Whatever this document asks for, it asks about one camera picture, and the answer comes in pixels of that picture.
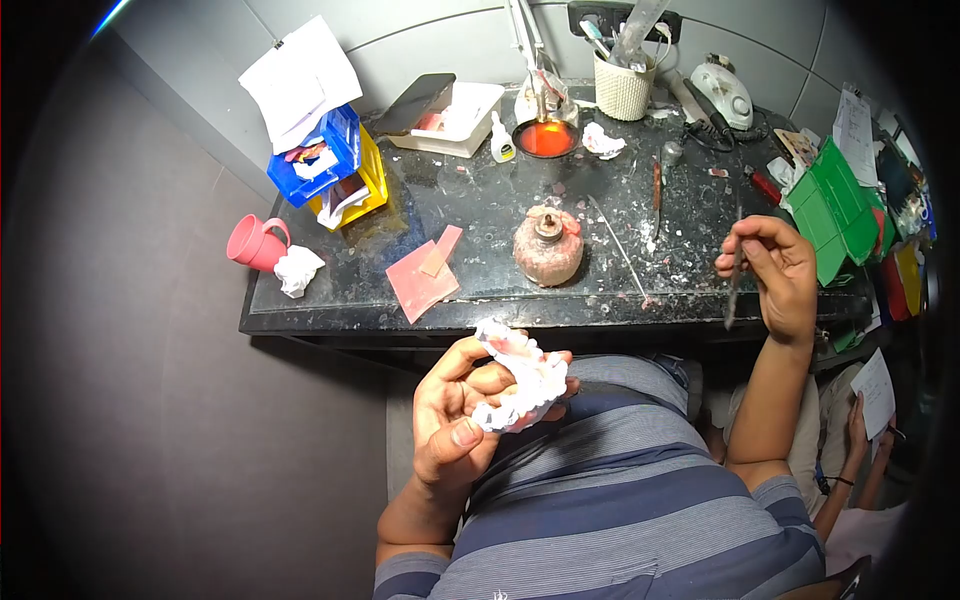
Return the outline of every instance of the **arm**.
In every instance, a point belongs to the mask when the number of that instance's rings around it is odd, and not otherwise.
[[[786,457],[813,351],[817,280],[813,247],[774,217],[751,216],[733,225],[715,266],[733,272],[742,244],[745,264],[757,279],[760,311],[770,334],[756,359],[733,421],[726,466],[752,491],[770,477],[789,474]]]
[[[499,363],[474,368],[473,362],[485,356],[476,338],[459,340],[417,386],[414,474],[377,523],[377,565],[405,552],[450,558],[470,487],[490,465],[499,442],[468,415],[481,401],[499,406],[500,394],[516,384]],[[569,352],[561,356],[567,363],[573,360]],[[569,378],[567,394],[579,386]],[[543,419],[560,419],[564,411],[556,404]]]
[[[890,418],[890,424],[897,426],[897,416]],[[890,452],[894,448],[894,434],[884,431],[880,434],[880,447],[876,449],[874,463],[870,465],[870,473],[867,475],[867,481],[863,484],[863,491],[856,500],[856,508],[864,511],[876,510],[876,496],[880,491],[880,484],[883,483],[883,472],[887,469],[887,463],[890,461]]]
[[[861,446],[859,449],[851,448],[850,453],[847,455],[847,461],[844,463],[843,468],[840,469],[840,477],[847,481],[855,482],[856,472],[860,469],[860,463],[863,461],[866,450],[866,445]],[[830,495],[827,496],[827,501],[820,507],[820,512],[817,513],[817,516],[813,519],[813,528],[817,530],[817,534],[823,542],[827,541],[830,532],[833,531],[833,525],[837,522],[840,511],[843,510],[843,507],[847,506],[847,500],[850,499],[850,492],[852,491],[853,486],[850,484],[844,483],[839,479],[833,482],[833,487],[830,489]]]
[[[402,552],[429,552],[449,559],[468,495],[469,487],[447,491],[413,475],[376,525],[376,564]]]
[[[853,490],[851,484],[841,480],[854,482],[857,472],[860,471],[860,463],[867,454],[867,425],[863,421],[863,394],[861,393],[856,395],[856,403],[847,414],[847,431],[850,434],[850,451],[847,452],[847,460],[840,469],[839,478],[834,480],[827,502],[824,502],[820,512],[813,519],[813,528],[817,530],[817,534],[824,543],[833,531],[833,525],[836,524],[840,511],[847,506],[847,500]]]

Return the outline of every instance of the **blue plastic tray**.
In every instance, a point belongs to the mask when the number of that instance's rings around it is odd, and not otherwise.
[[[337,164],[314,179],[306,181],[297,177],[293,165],[284,161],[283,155],[271,156],[267,165],[267,175],[287,202],[297,208],[360,168],[360,117],[350,105],[343,105],[325,114],[304,139],[319,136],[324,138],[337,157]]]

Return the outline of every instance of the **small metal cap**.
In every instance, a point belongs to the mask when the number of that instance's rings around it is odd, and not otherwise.
[[[560,222],[560,217],[548,212],[537,219],[534,231],[544,242],[556,242],[564,234],[564,224]]]
[[[684,147],[674,141],[663,144],[663,164],[672,167],[680,162],[684,155]]]

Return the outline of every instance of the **human hand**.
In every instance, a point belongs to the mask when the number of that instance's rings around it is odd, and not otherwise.
[[[887,422],[891,427],[897,427],[897,415],[894,415]],[[884,429],[883,433],[880,434],[880,450],[890,451],[894,447],[894,432],[889,429]]]
[[[813,246],[782,219],[751,215],[737,221],[714,261],[720,277],[733,275],[733,252],[743,247],[742,271],[756,276],[760,313],[771,337],[811,344],[817,318],[817,268]]]
[[[847,431],[850,434],[850,454],[859,458],[867,451],[867,424],[863,421],[863,392],[856,393],[856,402],[847,414]]]
[[[560,355],[567,364],[573,360],[568,351]],[[485,356],[490,355],[476,338],[457,340],[417,386],[414,473],[424,484],[454,490],[468,487],[490,465],[500,436],[485,432],[468,416],[479,402],[499,406],[500,395],[513,393],[516,381],[496,362],[475,368],[473,362]],[[564,397],[579,389],[577,378],[568,377]],[[555,404],[543,420],[561,419],[565,411]],[[517,423],[522,427],[523,420],[532,417],[521,416]]]

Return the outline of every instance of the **electrical socket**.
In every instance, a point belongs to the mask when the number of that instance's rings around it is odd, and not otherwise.
[[[566,16],[570,25],[570,32],[575,36],[584,37],[584,31],[580,29],[580,21],[586,19],[597,26],[603,37],[613,36],[613,27],[620,30],[620,23],[626,23],[630,11],[634,9],[633,4],[625,2],[593,2],[590,0],[575,0],[566,4]],[[670,35],[673,37],[673,43],[680,41],[680,29],[684,18],[676,12],[664,11],[660,21],[670,26]],[[647,35],[649,41],[661,40],[660,32],[651,30]]]

